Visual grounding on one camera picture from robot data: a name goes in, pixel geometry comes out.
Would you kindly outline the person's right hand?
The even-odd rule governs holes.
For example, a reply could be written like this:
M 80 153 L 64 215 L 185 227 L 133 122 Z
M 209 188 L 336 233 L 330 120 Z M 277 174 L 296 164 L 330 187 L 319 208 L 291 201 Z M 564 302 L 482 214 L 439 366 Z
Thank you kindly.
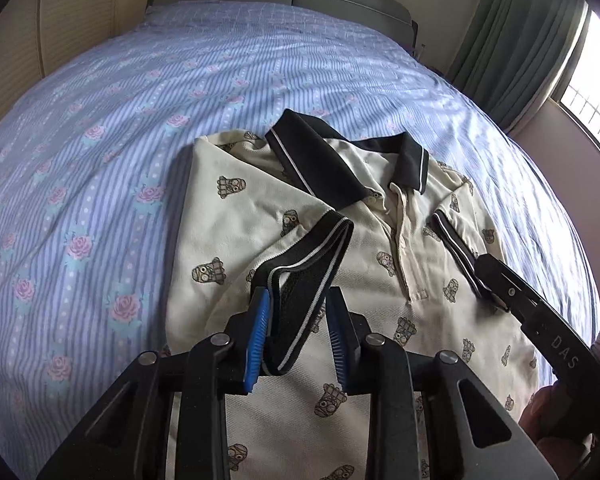
M 521 428 L 560 478 L 578 466 L 586 452 L 583 427 L 597 420 L 592 409 L 600 408 L 600 387 L 585 382 L 583 388 L 586 397 L 577 402 L 561 382 L 543 387 L 532 396 L 519 419 Z

